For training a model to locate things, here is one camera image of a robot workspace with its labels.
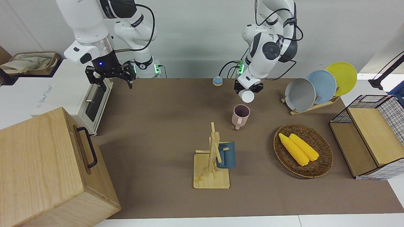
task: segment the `yellow corn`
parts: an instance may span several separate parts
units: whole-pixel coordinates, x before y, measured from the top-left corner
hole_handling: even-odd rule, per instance
[[[310,145],[297,135],[292,133],[289,136],[289,139],[291,139],[303,151],[310,161],[315,161],[320,156]]]
[[[309,163],[309,158],[291,139],[282,133],[279,133],[279,138],[286,150],[288,150],[299,165],[305,166]]]

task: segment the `oven door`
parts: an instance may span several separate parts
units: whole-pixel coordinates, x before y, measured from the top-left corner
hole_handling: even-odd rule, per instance
[[[101,86],[92,85],[90,92],[85,100],[87,103],[85,111],[82,113],[83,120],[86,122],[86,125],[91,126],[93,132],[91,134],[97,133],[97,128],[99,121],[101,119],[102,113],[104,112],[104,108],[106,102],[109,97],[109,93],[111,92],[112,82],[109,80],[104,80],[105,86],[107,88],[104,91]]]

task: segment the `oven window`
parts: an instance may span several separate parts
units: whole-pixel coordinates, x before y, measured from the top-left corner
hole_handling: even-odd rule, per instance
[[[97,116],[98,109],[100,108],[102,98],[104,97],[105,91],[99,86],[95,92],[94,100],[88,104],[86,109],[86,115],[90,118],[92,122]]]

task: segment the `black metal handle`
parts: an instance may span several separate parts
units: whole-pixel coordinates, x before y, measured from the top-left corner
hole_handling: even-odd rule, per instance
[[[91,153],[93,154],[93,159],[94,159],[94,161],[87,166],[90,169],[90,168],[94,167],[95,165],[97,165],[98,159],[97,159],[97,155],[95,154],[93,143],[91,142],[90,134],[88,133],[88,130],[86,129],[86,127],[77,128],[78,132],[83,131],[83,130],[86,133],[88,144],[90,145]]]

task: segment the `blue-gray cup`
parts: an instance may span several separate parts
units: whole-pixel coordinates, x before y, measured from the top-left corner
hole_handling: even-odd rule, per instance
[[[222,159],[222,163],[219,163],[216,159],[216,165],[221,169],[230,169],[236,166],[236,148],[234,142],[220,142],[219,153]]]

